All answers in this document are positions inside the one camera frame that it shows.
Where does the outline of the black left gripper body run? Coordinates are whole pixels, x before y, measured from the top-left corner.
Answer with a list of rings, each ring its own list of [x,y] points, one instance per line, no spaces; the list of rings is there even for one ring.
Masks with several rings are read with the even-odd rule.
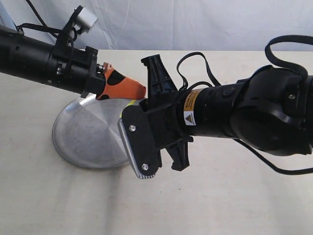
[[[48,64],[48,84],[86,97],[89,93],[100,95],[104,90],[104,75],[97,63],[98,50],[67,47],[54,49]]]

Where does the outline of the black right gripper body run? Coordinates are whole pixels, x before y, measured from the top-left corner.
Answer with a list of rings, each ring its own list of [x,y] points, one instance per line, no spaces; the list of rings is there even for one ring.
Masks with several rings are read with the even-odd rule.
[[[177,117],[176,88],[159,54],[141,60],[148,72],[148,98],[143,105],[157,149],[166,149],[172,169],[182,171],[189,166],[188,143],[193,138],[183,132]]]

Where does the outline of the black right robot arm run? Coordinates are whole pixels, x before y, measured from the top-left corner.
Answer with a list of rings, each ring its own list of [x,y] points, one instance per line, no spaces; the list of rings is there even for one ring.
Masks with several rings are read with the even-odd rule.
[[[183,83],[177,88],[159,55],[142,59],[148,70],[143,105],[158,148],[173,159],[172,169],[189,166],[194,136],[233,139],[257,157],[313,152],[313,78],[299,65],[267,65],[251,77],[222,85]]]

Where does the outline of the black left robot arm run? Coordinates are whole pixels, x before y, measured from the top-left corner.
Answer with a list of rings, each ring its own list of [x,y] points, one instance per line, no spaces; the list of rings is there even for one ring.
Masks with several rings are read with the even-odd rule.
[[[67,44],[51,45],[17,31],[0,28],[0,71],[2,73],[80,94],[97,100],[126,98],[140,100],[146,87],[97,62],[98,50],[76,49]]]

